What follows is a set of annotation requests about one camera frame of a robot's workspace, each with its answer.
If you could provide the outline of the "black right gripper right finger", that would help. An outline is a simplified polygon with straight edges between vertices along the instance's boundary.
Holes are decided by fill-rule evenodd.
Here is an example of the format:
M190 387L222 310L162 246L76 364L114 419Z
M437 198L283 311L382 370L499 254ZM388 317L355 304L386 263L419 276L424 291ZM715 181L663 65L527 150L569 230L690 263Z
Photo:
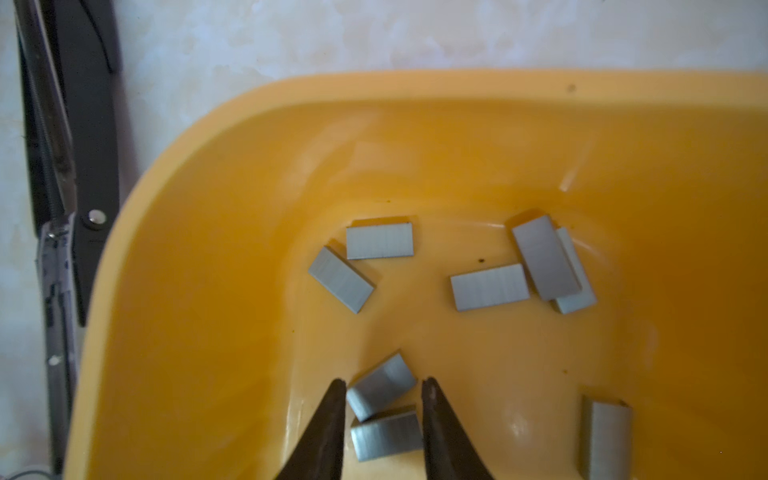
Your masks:
M426 478L493 479L434 377L422 382L421 397Z

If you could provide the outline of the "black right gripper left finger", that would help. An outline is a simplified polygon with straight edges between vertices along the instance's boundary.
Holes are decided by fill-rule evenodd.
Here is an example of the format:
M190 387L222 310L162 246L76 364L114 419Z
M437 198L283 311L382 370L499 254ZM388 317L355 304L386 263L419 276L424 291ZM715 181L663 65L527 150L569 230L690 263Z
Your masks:
M334 379L276 479L339 480L345 439L346 382Z

